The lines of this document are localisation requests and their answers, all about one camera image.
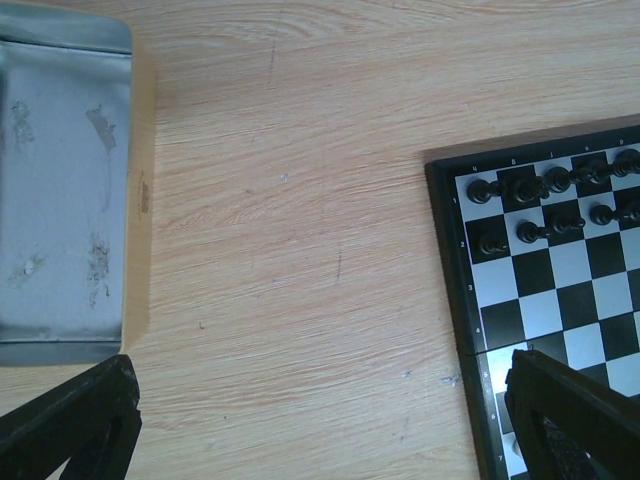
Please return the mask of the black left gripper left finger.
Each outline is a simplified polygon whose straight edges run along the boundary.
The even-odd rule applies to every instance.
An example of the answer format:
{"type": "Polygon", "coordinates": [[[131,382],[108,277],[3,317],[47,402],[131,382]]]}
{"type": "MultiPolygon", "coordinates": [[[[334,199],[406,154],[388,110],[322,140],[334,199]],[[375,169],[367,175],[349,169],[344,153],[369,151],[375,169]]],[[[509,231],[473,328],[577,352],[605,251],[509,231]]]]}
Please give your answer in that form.
{"type": "Polygon", "coordinates": [[[141,431],[133,363],[116,354],[1,417],[1,477],[123,479],[141,431]]]}

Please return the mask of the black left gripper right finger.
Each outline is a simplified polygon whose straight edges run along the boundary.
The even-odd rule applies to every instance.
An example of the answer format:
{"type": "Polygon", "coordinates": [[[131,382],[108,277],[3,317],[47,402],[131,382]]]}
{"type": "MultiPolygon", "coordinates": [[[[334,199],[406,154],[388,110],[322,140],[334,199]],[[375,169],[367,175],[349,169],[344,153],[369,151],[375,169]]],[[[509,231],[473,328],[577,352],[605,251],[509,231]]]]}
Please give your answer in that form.
{"type": "Polygon", "coordinates": [[[518,350],[505,404],[532,479],[639,477],[639,401],[537,350],[518,350]]]}

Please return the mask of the black grey chess board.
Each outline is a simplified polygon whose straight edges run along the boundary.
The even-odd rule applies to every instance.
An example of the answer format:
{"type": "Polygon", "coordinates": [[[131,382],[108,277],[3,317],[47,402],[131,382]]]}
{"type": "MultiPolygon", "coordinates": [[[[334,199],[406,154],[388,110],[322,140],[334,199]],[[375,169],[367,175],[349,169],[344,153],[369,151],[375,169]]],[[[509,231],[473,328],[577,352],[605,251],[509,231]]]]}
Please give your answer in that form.
{"type": "Polygon", "coordinates": [[[639,396],[639,118],[439,147],[423,157],[479,472],[525,479],[505,404],[516,349],[639,396]],[[588,168],[591,178],[563,193],[546,186],[545,197],[525,204],[510,197],[515,179],[543,178],[556,166],[588,168]],[[471,202],[466,189],[476,179],[502,181],[503,195],[471,202]],[[521,222],[548,228],[556,212],[579,215],[584,228],[532,244],[518,239],[521,222]],[[486,232],[505,235],[508,252],[482,255],[486,232]]]}

